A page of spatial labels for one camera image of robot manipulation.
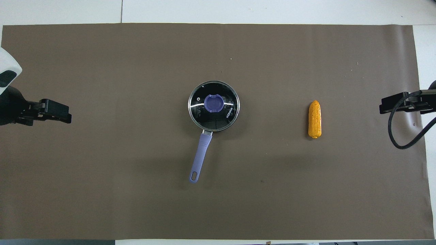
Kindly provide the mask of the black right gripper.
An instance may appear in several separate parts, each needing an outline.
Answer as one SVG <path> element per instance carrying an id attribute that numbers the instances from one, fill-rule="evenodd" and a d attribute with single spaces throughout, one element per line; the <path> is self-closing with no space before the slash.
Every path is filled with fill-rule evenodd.
<path id="1" fill-rule="evenodd" d="M 436 111 L 436 81 L 428 89 L 414 93 L 398 93 L 381 100 L 380 114 L 395 112 L 419 112 L 420 114 L 434 113 Z"/>

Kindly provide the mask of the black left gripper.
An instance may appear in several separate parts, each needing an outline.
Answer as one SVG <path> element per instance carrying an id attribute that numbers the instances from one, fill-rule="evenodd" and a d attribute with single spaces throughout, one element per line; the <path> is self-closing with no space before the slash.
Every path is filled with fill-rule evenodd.
<path id="1" fill-rule="evenodd" d="M 50 99 L 27 101 L 19 90 L 9 86 L 0 97 L 0 124 L 32 126 L 35 120 L 54 120 L 70 124 L 72 115 L 65 104 Z"/>

